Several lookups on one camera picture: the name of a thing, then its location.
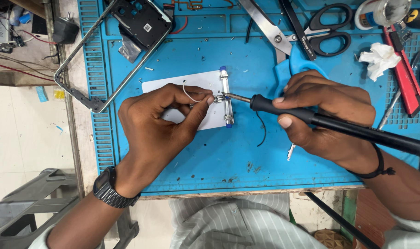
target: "fingernail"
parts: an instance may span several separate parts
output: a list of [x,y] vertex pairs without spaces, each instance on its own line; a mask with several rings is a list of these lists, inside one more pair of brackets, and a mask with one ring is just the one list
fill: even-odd
[[278,120],[278,123],[282,126],[282,128],[288,128],[293,121],[288,116],[285,116]]
[[275,103],[281,103],[282,101],[284,101],[284,97],[275,98],[275,99],[273,99],[273,101],[274,101]]
[[213,96],[210,96],[210,98],[207,99],[207,104],[211,105],[213,104],[214,98]]

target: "red wire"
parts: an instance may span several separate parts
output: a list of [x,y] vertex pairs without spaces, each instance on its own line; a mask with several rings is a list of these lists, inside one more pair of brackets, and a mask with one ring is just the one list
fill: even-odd
[[17,71],[17,72],[20,72],[20,73],[23,73],[23,74],[27,74],[27,75],[36,77],[36,78],[40,78],[40,79],[43,79],[43,80],[53,81],[53,80],[49,80],[49,79],[46,79],[46,78],[43,78],[43,77],[39,77],[39,76],[36,76],[36,75],[33,75],[33,74],[29,74],[27,72],[24,72],[24,71],[21,71],[21,70],[18,70],[18,69],[14,69],[14,68],[11,68],[11,67],[8,67],[8,66],[5,66],[5,65],[0,65],[0,67],[4,67],[4,68],[7,68],[7,69],[10,69],[10,70],[13,70],[13,71]]
[[170,35],[178,34],[179,32],[181,32],[185,28],[185,26],[187,26],[187,17],[185,17],[185,24],[184,24],[184,26],[182,26],[182,28],[178,29],[175,32],[170,32]]
[[48,42],[48,41],[41,40],[41,39],[39,39],[38,37],[36,37],[36,36],[32,35],[31,33],[27,32],[27,31],[25,31],[25,30],[23,30],[23,32],[25,32],[25,33],[27,33],[27,34],[29,34],[29,35],[33,36],[33,37],[34,37],[35,39],[37,39],[38,41],[45,42],[45,43],[50,43],[50,44],[57,44],[56,42]]

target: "wristwatch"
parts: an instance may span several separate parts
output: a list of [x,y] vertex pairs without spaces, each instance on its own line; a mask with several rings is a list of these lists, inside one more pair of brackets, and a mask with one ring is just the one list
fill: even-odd
[[114,167],[107,167],[95,180],[93,184],[93,195],[116,208],[134,206],[141,196],[141,193],[133,198],[126,198],[115,191],[116,172]]

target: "barcode label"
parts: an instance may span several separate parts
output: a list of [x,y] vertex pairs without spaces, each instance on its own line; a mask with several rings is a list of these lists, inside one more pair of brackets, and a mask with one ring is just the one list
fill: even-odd
[[150,26],[149,24],[146,24],[144,26],[145,31],[149,32],[152,29],[152,26]]

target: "black thread bracelet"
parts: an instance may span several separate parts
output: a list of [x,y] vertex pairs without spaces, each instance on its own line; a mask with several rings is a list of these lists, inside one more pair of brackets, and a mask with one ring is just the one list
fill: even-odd
[[358,173],[354,173],[350,170],[347,170],[347,171],[352,173],[353,175],[358,176],[358,177],[363,178],[363,179],[375,178],[378,175],[394,175],[396,173],[396,171],[392,167],[389,167],[386,170],[384,170],[384,157],[382,156],[382,152],[380,152],[380,149],[376,144],[372,143],[372,145],[376,150],[377,158],[379,160],[378,168],[375,171],[373,171],[371,173],[368,173],[368,174],[358,174]]

